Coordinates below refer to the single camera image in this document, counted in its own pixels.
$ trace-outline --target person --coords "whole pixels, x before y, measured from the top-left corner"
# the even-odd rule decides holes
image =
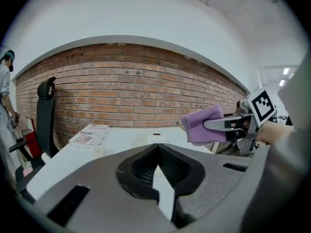
[[[293,130],[293,126],[266,121],[259,129],[256,141],[275,145],[281,138],[290,134]]]
[[[9,148],[16,144],[16,140],[8,128],[8,124],[10,123],[8,113],[11,113],[15,122],[18,121],[18,113],[14,111],[9,97],[10,72],[13,71],[14,58],[14,52],[8,50],[0,59],[0,141],[2,145],[0,151],[13,176],[15,176],[15,170],[21,165],[18,152],[9,152]]]

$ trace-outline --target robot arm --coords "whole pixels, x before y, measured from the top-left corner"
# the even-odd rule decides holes
[[[210,130],[225,131],[227,140],[236,143],[241,154],[254,154],[258,130],[275,112],[276,107],[267,91],[260,89],[238,101],[234,115],[205,120],[203,126]]]

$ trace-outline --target office chair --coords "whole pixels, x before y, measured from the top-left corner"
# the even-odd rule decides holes
[[[42,82],[37,90],[39,96],[37,102],[37,122],[36,122],[36,139],[39,147],[43,153],[46,153],[49,157],[53,157],[58,153],[58,149],[53,140],[53,122],[54,122],[54,110],[55,110],[55,77],[51,77],[48,80]],[[20,149],[20,143],[12,146],[10,152]],[[20,166],[15,171],[15,177],[17,182],[17,190],[28,201],[33,201],[33,198],[27,193],[26,185],[34,177],[34,175],[44,166],[44,161],[41,155],[36,156],[30,160],[33,171],[26,177],[23,175],[23,166]]]

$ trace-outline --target black chair backrest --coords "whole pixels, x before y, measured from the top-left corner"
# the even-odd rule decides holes
[[[39,96],[37,102],[37,142],[43,152],[53,157],[58,149],[53,140],[54,110],[55,110],[55,84],[56,78],[49,78],[42,82],[37,90]]]

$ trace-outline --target brick wall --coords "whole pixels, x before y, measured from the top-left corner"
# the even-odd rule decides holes
[[[89,123],[180,126],[180,116],[219,103],[233,112],[245,91],[223,74],[175,52],[99,44],[58,53],[17,78],[17,110],[36,118],[37,87],[55,76],[54,140],[61,148]]]

